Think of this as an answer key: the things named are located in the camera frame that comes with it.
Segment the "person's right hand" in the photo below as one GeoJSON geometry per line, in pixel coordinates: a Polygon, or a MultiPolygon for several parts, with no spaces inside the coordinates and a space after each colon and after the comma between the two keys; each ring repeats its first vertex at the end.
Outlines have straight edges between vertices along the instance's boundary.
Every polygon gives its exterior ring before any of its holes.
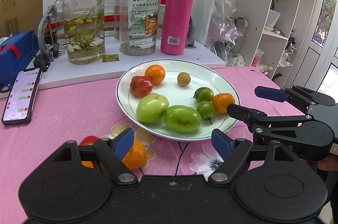
{"type": "Polygon", "coordinates": [[[338,156],[329,155],[318,162],[317,167],[323,171],[338,171],[338,156]]]}

